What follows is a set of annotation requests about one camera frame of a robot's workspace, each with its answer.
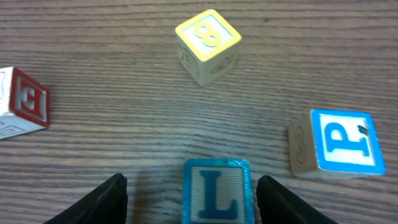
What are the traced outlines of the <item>blue L block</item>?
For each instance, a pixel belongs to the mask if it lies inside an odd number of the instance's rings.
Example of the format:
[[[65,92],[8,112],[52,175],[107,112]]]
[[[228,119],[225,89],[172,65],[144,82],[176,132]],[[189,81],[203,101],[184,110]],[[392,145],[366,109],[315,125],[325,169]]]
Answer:
[[[255,223],[249,162],[187,160],[183,165],[181,223]]]

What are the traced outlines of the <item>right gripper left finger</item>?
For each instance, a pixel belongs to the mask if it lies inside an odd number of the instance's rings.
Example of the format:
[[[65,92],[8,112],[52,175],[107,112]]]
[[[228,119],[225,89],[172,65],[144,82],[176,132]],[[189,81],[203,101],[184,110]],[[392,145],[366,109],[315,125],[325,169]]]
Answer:
[[[127,201],[127,178],[117,173],[44,224],[125,224]]]

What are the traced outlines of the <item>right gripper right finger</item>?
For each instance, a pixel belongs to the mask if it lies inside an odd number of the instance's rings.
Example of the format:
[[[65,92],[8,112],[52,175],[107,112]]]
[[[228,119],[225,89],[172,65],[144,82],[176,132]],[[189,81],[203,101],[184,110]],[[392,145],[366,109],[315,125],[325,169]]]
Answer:
[[[262,224],[337,224],[269,175],[256,189]]]

